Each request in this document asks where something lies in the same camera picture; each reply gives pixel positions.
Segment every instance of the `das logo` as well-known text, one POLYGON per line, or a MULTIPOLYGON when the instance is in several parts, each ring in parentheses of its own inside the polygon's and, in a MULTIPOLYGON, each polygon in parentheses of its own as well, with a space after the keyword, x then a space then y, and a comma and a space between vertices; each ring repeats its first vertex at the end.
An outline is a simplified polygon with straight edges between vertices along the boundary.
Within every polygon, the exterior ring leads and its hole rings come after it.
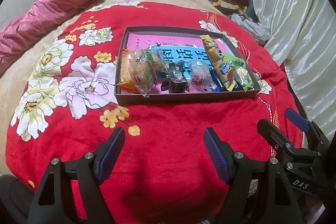
POLYGON ((306 189, 306 188, 309 186, 309 184, 305 184, 305 185, 303 185, 303 182, 300 183, 299 180, 294 181, 293 185, 295 185, 296 187, 300 187, 300 188, 302 188, 302 189, 306 189))

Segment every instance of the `blue snack package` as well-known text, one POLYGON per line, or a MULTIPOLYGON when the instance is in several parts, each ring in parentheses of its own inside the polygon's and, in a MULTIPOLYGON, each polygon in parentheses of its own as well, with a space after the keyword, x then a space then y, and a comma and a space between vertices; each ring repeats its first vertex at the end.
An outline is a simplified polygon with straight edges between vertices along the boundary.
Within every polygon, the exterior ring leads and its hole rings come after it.
POLYGON ((212 92, 226 91, 226 88, 214 70, 210 70, 210 75, 212 77, 212 81, 210 83, 212 92))

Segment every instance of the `beige blanket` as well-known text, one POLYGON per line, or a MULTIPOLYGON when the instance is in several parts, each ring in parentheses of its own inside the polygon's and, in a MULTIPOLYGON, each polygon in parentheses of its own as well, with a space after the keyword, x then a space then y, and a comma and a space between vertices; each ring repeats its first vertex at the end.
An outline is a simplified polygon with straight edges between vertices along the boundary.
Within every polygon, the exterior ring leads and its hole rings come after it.
MULTIPOLYGON (((100 0, 97 4, 113 4, 132 0, 100 0)), ((172 4, 185 8, 206 10, 217 14, 221 13, 207 0, 136 0, 140 2, 150 1, 157 3, 172 4)), ((38 59, 44 51, 62 34, 66 27, 74 23, 79 15, 66 21, 56 30, 42 38, 29 51, 27 51, 16 63, 14 63, 0 79, 0 174, 10 174, 5 162, 5 145, 8 125, 11 121, 15 108, 18 106, 26 82, 33 71, 38 59)))

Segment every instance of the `snack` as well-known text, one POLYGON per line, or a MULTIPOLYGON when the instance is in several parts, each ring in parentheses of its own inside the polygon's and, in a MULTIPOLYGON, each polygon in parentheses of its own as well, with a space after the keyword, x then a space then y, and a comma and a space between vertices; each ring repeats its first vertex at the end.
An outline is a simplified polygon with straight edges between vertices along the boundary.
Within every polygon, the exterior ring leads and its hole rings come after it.
POLYGON ((235 80, 241 85, 245 92, 253 88, 253 81, 246 69, 242 67, 232 67, 232 71, 235 80))
POLYGON ((220 92, 220 91, 226 91, 223 83, 221 82, 221 80, 219 79, 217 73, 214 70, 210 70, 210 75, 212 77, 212 81, 210 83, 211 85, 211 90, 213 92, 220 92))
POLYGON ((230 64, 236 64, 237 67, 243 66, 245 68, 246 63, 244 59, 220 52, 217 43, 212 40, 209 35, 201 35, 200 37, 203 40, 204 49, 208 58, 225 88, 228 91, 239 89, 239 86, 237 87, 236 81, 233 77, 230 64))
POLYGON ((159 49, 141 50, 142 57, 149 61, 155 71, 167 72, 163 51, 159 49))
POLYGON ((186 65, 191 70, 190 85, 202 90, 207 90, 211 87, 212 78, 207 63, 192 59, 186 65))
POLYGON ((184 77, 182 70, 184 62, 170 62, 167 78, 162 82, 161 91, 169 90, 169 93, 184 93, 188 88, 188 81, 184 77))
POLYGON ((133 59, 134 52, 128 49, 122 49, 121 53, 121 65, 120 65, 120 77, 117 86, 130 91, 137 92, 137 88, 134 86, 131 76, 128 71, 130 61, 133 59))
POLYGON ((141 59, 138 62, 130 62, 128 69, 134 86, 144 97, 148 97, 148 93, 156 81, 152 64, 141 59))

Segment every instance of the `white flower pattern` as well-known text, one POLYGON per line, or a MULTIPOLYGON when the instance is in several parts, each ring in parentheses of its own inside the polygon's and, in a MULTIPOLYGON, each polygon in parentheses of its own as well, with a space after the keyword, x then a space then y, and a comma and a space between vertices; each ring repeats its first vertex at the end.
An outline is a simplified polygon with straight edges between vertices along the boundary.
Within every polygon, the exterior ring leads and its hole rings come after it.
POLYGON ((79 46, 87 45, 94 46, 100 43, 105 43, 106 41, 112 41, 112 31, 111 27, 103 28, 100 30, 87 30, 79 36, 80 42, 79 46))
POLYGON ((111 8, 111 7, 117 6, 117 5, 119 5, 119 6, 137 6, 139 3, 140 3, 140 1, 123 1, 123 2, 109 4, 109 5, 101 4, 101 5, 97 5, 97 6, 92 7, 91 9, 87 10, 87 12, 97 12, 97 11, 108 9, 108 8, 111 8))
POLYGON ((259 93, 269 95, 269 92, 272 91, 272 87, 265 80, 262 80, 261 75, 259 75, 258 73, 254 72, 253 75, 260 85, 261 90, 259 91, 259 93))
POLYGON ((80 119, 87 114, 87 108, 97 109, 109 102, 117 103, 114 96, 116 66, 111 63, 98 63, 91 68, 91 60, 80 56, 71 65, 73 70, 59 82, 59 92, 54 97, 55 105, 66 107, 80 119))
POLYGON ((56 107, 53 97, 57 92, 58 82, 56 79, 47 89, 41 89, 39 85, 28 86, 10 123, 11 126, 14 126, 16 120, 19 120, 16 133, 24 141, 29 141, 31 137, 38 138, 38 131, 44 132, 48 127, 45 117, 53 114, 53 109, 56 107))
POLYGON ((199 26, 202 29, 205 29, 205 30, 207 30, 209 32, 216 32, 216 33, 222 33, 222 34, 224 34, 230 40, 230 42, 233 44, 233 46, 235 48, 238 48, 238 41, 237 41, 237 39, 235 39, 234 37, 231 37, 231 36, 227 35, 227 33, 224 32, 224 31, 218 30, 217 27, 215 25, 213 25, 212 23, 205 22, 204 20, 200 20, 198 23, 199 23, 199 26))
POLYGON ((65 39, 56 40, 39 59, 34 72, 31 74, 28 84, 37 85, 41 89, 48 89, 53 83, 55 75, 62 75, 61 67, 68 63, 74 46, 66 43, 65 39))

